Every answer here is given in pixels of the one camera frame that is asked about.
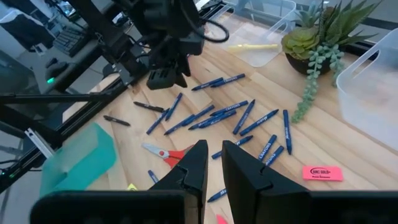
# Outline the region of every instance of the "computer mouse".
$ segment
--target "computer mouse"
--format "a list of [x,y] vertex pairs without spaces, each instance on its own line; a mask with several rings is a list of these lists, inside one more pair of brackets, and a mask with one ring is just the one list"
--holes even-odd
[[66,62],[55,63],[47,69],[45,72],[45,79],[57,78],[63,71],[68,68],[69,64]]

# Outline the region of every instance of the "desk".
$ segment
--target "desk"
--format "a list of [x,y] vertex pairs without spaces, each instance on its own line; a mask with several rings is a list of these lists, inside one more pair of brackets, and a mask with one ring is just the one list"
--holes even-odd
[[[357,57],[346,55],[345,64],[349,65]],[[188,88],[174,86],[166,90],[150,91],[146,80],[126,90],[116,100],[98,113],[91,121],[98,123],[108,132],[115,142],[117,161],[107,173],[93,183],[90,190],[125,190],[129,183],[138,189],[146,190],[153,185],[147,174],[153,170],[162,178],[170,167],[157,156],[141,147],[148,142],[166,149],[183,149],[206,139],[209,156],[221,150],[222,140],[237,141],[240,137],[231,134],[244,109],[238,114],[214,126],[205,129],[188,131],[180,128],[170,136],[164,136],[165,130],[197,113],[209,104],[217,109],[224,108],[243,100],[256,99],[244,128],[255,122],[271,110],[287,109],[290,114],[301,100],[305,77],[298,74],[287,62],[283,53],[276,56],[267,65],[253,68],[234,55],[220,49],[215,44],[206,43],[200,56],[190,57],[192,78],[187,79]],[[207,88],[192,92],[190,89],[201,83],[218,77],[232,77],[245,73],[246,78],[219,88]],[[340,115],[337,90],[330,85],[330,75],[319,78],[320,89],[313,108],[305,120],[291,125],[293,154],[284,152],[272,168],[289,179],[311,190],[397,190],[398,189],[398,152],[381,144],[377,140],[345,123]],[[103,80],[93,91],[100,91],[115,77]],[[135,106],[133,101],[152,105],[170,106],[178,93],[183,98],[168,122],[163,121],[151,135],[145,132],[158,117],[158,113]],[[64,113],[64,120],[71,116],[81,104],[72,106]],[[132,124],[127,128],[103,119],[103,115],[123,119]],[[270,138],[278,135],[278,145],[285,145],[282,113],[256,128],[251,134],[254,138],[243,146],[248,153],[257,157]],[[302,166],[329,165],[339,166],[343,170],[343,182],[316,182],[302,179]],[[221,160],[208,162],[207,198],[224,188]],[[226,217],[233,223],[227,197],[206,204],[205,223],[216,223],[216,214]]]

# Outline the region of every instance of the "metal frame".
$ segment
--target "metal frame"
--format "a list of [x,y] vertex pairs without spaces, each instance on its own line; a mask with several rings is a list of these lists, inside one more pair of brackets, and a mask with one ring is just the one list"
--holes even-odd
[[[200,11],[200,15],[205,18],[210,18],[225,5],[223,3],[216,7],[208,8],[208,6],[214,5],[214,3],[216,2],[218,1],[211,0],[206,5],[204,5],[203,10]],[[251,19],[252,14],[253,12],[247,14],[248,19]],[[254,16],[256,16],[257,20],[262,18],[261,20],[258,21],[267,23],[267,18],[265,18],[264,15],[259,15],[259,14],[256,15],[254,13]],[[397,24],[393,24],[390,27],[397,27]],[[351,54],[360,56],[365,51],[370,49],[372,46],[373,44],[370,42],[362,42],[348,46],[346,51]],[[131,83],[131,85],[137,84],[139,80],[140,79],[138,78],[135,79]],[[115,81],[112,82],[112,84],[107,86],[102,91],[102,92],[105,91],[109,92],[109,96],[107,98],[103,99],[102,101],[88,102],[85,106],[83,106],[78,112],[72,115],[56,130],[49,129],[43,124],[37,121],[33,121],[30,118],[24,116],[23,114],[11,110],[10,108],[5,108],[6,106],[4,105],[0,105],[0,121],[8,121],[7,123],[9,125],[22,131],[25,131],[28,128],[32,128],[38,131],[46,140],[53,139],[53,141],[49,143],[54,149],[56,149],[61,146],[63,141],[67,140],[73,133],[78,131],[84,124],[86,124],[91,118],[93,118],[97,113],[99,113],[115,98],[117,98],[120,94],[122,94],[126,89],[127,86],[123,83],[123,81],[120,78],[116,79]],[[6,175],[3,176],[0,175],[0,192],[6,190],[18,178],[22,177],[27,171],[29,171],[33,166],[43,163],[44,160],[45,157],[36,147],[30,149],[25,155],[21,157],[18,163],[8,168]]]

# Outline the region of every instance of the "floor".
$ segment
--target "floor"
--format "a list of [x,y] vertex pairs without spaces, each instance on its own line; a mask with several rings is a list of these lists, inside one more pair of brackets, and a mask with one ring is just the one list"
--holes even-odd
[[[295,0],[300,4],[305,4],[310,1],[308,0]],[[385,0],[379,9],[372,14],[372,17],[377,19],[385,19],[387,21],[398,22],[398,18],[395,20],[390,17],[396,15],[392,10],[396,7],[391,7],[391,4],[395,4],[395,0]],[[385,30],[376,30],[381,35],[377,37],[380,39],[386,33]],[[19,60],[27,67],[30,67],[33,63],[43,63],[36,54],[24,53],[20,56]],[[98,72],[102,71],[102,68],[106,65],[104,58],[99,58],[91,68]],[[102,75],[87,70],[73,85],[73,90],[85,93],[92,89],[102,79]],[[0,132],[0,142],[2,146],[13,147],[16,149],[21,148],[20,139],[10,136],[6,133]],[[15,156],[6,152],[0,151],[0,161],[14,159]],[[33,206],[34,202],[39,197],[40,189],[40,172],[29,172],[20,178],[8,191],[0,194],[0,224],[28,224],[29,223],[29,211]]]

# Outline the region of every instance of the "black pen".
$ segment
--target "black pen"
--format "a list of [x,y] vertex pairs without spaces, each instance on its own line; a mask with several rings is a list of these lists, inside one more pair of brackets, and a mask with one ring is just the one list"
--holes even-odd
[[163,111],[164,111],[164,109],[159,107],[159,106],[151,106],[151,105],[148,105],[148,104],[145,104],[145,103],[136,102],[136,101],[134,101],[133,103],[135,105],[137,105],[137,106],[140,106],[140,107],[143,107],[143,108],[147,108],[149,110],[153,110],[153,111],[157,111],[157,112],[161,112],[161,113],[163,113]]
[[122,120],[117,119],[117,118],[112,118],[111,116],[104,115],[104,118],[107,121],[113,121],[113,122],[116,122],[116,123],[121,124],[121,125],[130,126],[130,124],[128,122],[122,121]]

